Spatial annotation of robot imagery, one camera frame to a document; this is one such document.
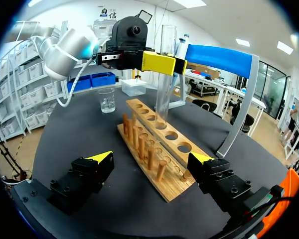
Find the blue padded arm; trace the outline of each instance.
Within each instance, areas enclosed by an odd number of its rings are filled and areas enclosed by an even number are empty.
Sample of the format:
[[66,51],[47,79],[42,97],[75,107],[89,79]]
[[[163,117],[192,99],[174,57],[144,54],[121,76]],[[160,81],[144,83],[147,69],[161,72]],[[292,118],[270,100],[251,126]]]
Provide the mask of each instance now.
[[215,46],[189,45],[185,60],[250,77],[252,55]]

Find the person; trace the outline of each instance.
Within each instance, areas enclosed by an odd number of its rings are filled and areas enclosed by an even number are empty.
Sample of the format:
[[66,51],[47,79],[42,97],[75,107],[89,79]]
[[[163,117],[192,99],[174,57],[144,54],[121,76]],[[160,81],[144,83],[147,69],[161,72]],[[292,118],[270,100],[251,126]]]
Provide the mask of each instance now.
[[297,122],[298,118],[299,118],[299,101],[295,104],[295,109],[290,111],[290,123],[288,125],[288,128],[285,130],[284,134],[282,135],[281,141],[283,142],[283,144],[285,145],[286,142],[289,140],[289,138],[291,137],[293,130],[295,128],[295,123]]

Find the black office chair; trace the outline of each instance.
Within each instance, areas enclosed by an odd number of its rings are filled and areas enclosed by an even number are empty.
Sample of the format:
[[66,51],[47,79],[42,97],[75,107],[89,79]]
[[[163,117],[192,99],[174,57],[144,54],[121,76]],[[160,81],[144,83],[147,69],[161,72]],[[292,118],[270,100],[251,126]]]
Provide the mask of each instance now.
[[[230,124],[231,125],[234,124],[234,122],[236,120],[236,117],[237,117],[237,115],[239,113],[239,110],[240,110],[239,106],[233,107],[233,109],[232,109],[232,115],[231,115],[231,119],[230,119]],[[255,119],[253,117],[251,117],[249,114],[247,114],[246,118],[245,118],[245,122],[244,122],[243,128],[241,129],[241,131],[243,133],[248,133],[249,130],[250,130],[250,126],[252,126],[254,122],[255,122]]]
[[193,103],[202,109],[209,111],[209,112],[214,112],[215,109],[217,108],[217,104],[208,102],[208,101],[203,101],[203,100],[193,100]]

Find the blue storage bin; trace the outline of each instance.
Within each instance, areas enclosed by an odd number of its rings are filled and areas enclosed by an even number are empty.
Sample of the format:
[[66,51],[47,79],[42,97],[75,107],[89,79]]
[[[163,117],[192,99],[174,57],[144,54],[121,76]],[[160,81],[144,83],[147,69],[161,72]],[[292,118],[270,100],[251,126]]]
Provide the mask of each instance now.
[[103,72],[91,76],[92,87],[115,84],[115,75],[112,72]]
[[[75,78],[71,79],[71,81],[69,81],[67,83],[68,92],[71,91],[74,80],[75,80]],[[76,83],[74,91],[81,91],[84,89],[88,89],[90,87],[91,87],[91,75],[81,76],[79,78],[78,82]]]
[[208,76],[208,77],[210,77],[210,78],[211,78],[211,75],[209,75],[209,74],[206,74],[206,73],[204,73],[204,72],[200,72],[200,75],[201,75],[201,76],[205,76],[205,77],[206,77],[206,76]]

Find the floor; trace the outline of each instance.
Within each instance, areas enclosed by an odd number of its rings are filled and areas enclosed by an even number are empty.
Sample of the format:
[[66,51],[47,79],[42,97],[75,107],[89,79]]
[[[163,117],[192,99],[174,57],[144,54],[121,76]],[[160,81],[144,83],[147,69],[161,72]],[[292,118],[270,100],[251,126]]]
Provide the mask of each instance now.
[[[199,96],[191,94],[191,96],[201,99]],[[204,100],[209,102],[217,102],[218,96],[203,97]],[[257,108],[252,106],[249,109],[249,114],[255,117],[257,114]],[[230,121],[231,108],[227,111],[224,120]],[[288,160],[285,160],[285,153],[283,145],[280,142],[280,132],[277,128],[277,121],[266,113],[263,113],[258,123],[255,132],[252,135],[252,139],[258,142],[269,153],[276,157],[283,165],[289,165],[294,162],[298,155],[295,153],[291,155]],[[16,159],[21,168],[27,172],[28,177],[32,174],[33,162],[35,152],[39,144],[44,127],[37,128],[32,131],[32,134],[27,134],[26,137],[17,136],[10,139],[6,143],[6,147],[9,149],[11,155]],[[7,178],[11,178],[15,175],[9,164],[5,161],[4,157],[0,153],[0,175],[5,175]]]

